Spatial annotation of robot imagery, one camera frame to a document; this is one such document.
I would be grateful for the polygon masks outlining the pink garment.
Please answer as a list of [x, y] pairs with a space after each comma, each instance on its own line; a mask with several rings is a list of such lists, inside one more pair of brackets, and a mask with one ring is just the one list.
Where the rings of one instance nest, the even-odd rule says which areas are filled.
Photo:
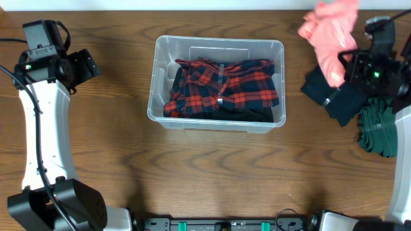
[[305, 22], [298, 29], [298, 34], [314, 47], [320, 70], [330, 87], [338, 88], [345, 82], [345, 68], [338, 54], [357, 48], [351, 32], [358, 9], [358, 0], [320, 1], [304, 16]]

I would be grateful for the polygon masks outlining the black garment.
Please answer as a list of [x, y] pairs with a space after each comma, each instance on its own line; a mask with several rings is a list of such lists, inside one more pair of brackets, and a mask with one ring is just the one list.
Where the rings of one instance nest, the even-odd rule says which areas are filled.
[[246, 121], [246, 122], [261, 122], [273, 123], [274, 118], [271, 108], [259, 109], [228, 109], [220, 107], [213, 112], [200, 112], [195, 114], [184, 114], [183, 112], [174, 112], [172, 117], [181, 117], [188, 119], [208, 119], [208, 120], [223, 120], [223, 121]]

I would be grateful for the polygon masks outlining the red navy plaid shirt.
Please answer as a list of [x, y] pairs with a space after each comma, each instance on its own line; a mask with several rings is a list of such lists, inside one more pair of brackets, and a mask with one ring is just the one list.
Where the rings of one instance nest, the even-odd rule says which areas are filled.
[[272, 108], [279, 96], [272, 80], [275, 65], [269, 59], [218, 63], [206, 58], [176, 59], [180, 65], [164, 117], [189, 118], [195, 114]]

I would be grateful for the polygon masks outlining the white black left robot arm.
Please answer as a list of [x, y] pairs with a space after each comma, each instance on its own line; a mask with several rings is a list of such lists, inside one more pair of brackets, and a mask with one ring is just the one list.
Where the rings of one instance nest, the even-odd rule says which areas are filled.
[[127, 209], [109, 207], [82, 183], [74, 167], [68, 127], [71, 95], [99, 75], [88, 50], [69, 53], [59, 21], [23, 25], [28, 49], [10, 73], [24, 108], [26, 167], [22, 191], [7, 200], [11, 217], [26, 230], [131, 230]]

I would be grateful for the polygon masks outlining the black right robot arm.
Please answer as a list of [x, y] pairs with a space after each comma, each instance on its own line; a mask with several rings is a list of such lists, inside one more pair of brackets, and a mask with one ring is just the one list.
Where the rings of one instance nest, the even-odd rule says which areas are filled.
[[347, 69], [346, 80], [374, 95], [390, 96], [397, 129], [397, 160], [394, 189], [385, 221], [350, 218], [324, 211], [317, 230], [410, 230], [410, 40], [398, 63], [389, 55], [395, 36], [372, 32], [370, 50], [344, 51], [338, 59]]

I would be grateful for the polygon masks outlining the navy folded garment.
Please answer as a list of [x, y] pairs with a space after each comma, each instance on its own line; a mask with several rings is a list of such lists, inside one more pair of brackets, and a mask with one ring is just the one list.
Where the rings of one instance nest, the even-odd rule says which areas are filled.
[[370, 95], [343, 83], [338, 88], [330, 87], [319, 66], [305, 77], [301, 91], [318, 105], [324, 107], [330, 118], [341, 127], [346, 126], [360, 112]]

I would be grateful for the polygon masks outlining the dark green folded garment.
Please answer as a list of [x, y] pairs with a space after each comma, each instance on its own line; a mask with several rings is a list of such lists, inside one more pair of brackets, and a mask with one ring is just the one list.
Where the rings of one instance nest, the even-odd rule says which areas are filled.
[[360, 109], [358, 118], [360, 147], [385, 158], [394, 158], [398, 154], [396, 116], [391, 104], [392, 98], [369, 98]]

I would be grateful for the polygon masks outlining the clear plastic storage bin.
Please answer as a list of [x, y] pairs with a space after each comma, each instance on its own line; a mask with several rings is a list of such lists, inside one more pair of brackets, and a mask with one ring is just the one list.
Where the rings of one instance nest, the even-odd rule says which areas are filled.
[[[207, 58], [218, 63], [232, 63], [250, 59], [269, 59], [274, 62], [272, 75], [279, 97], [279, 104], [272, 108], [272, 123], [222, 121], [207, 119], [183, 119], [163, 116], [163, 106], [170, 101], [178, 65], [176, 59], [194, 60]], [[248, 133], [268, 133], [286, 122], [284, 81], [284, 46], [278, 40], [235, 38], [181, 37], [163, 35], [155, 44], [152, 80], [147, 115], [167, 129], [228, 130]]]

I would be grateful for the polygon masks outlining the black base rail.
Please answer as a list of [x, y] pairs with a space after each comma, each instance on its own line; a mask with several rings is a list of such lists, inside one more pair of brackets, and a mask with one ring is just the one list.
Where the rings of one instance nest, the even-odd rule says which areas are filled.
[[142, 231], [308, 231], [318, 230], [317, 213], [304, 216], [292, 209], [266, 219], [173, 219], [148, 218], [134, 222]]

